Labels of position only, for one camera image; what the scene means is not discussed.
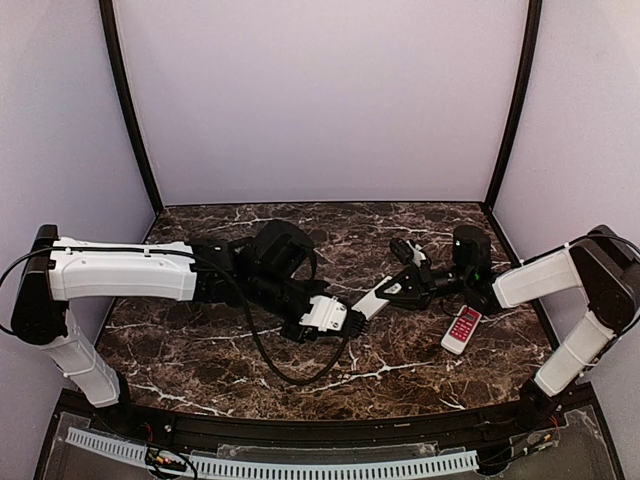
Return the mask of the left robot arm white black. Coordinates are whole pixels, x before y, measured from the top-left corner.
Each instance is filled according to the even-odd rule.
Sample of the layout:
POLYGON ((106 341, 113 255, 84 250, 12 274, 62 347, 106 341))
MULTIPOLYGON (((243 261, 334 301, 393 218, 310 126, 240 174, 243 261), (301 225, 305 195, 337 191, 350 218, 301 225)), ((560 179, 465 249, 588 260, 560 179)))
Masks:
POLYGON ((129 401, 126 380, 86 338, 70 310, 85 297, 153 297, 256 305, 278 317, 281 336, 297 343, 335 336, 343 344, 363 334, 371 313, 327 292, 328 284, 294 274, 317 266, 312 239, 297 226, 269 221, 256 235, 234 241, 104 244, 61 237, 39 228, 28 254, 9 326, 1 330, 45 352, 96 408, 129 401))

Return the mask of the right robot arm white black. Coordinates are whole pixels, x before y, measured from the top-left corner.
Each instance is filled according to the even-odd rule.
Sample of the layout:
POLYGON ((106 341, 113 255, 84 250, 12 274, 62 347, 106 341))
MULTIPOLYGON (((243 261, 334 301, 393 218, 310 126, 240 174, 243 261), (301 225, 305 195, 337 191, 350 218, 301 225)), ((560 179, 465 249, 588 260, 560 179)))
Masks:
POLYGON ((600 225, 503 273, 491 267, 491 240, 477 227, 453 233, 450 269, 435 269, 413 241, 394 238, 390 249, 403 270, 384 280, 377 298, 406 310, 424 310, 436 298, 461 294, 464 305, 442 347, 462 353, 482 316, 569 289, 586 310, 549 359, 520 388, 516 423, 531 430, 550 417, 560 395, 639 321, 639 248, 600 225))

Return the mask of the white air conditioner remote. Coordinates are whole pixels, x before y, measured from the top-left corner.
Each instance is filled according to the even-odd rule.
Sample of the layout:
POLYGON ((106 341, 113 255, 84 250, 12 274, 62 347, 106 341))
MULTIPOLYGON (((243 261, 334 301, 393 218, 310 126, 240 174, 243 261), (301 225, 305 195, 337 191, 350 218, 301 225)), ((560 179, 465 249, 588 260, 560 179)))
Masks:
POLYGON ((360 312, 364 315, 367 321, 374 318, 382 309, 384 309, 389 301, 386 299, 378 298, 375 291, 391 279, 391 276, 385 276, 374 288, 369 290, 360 300, 358 300, 352 307, 354 311, 360 312))

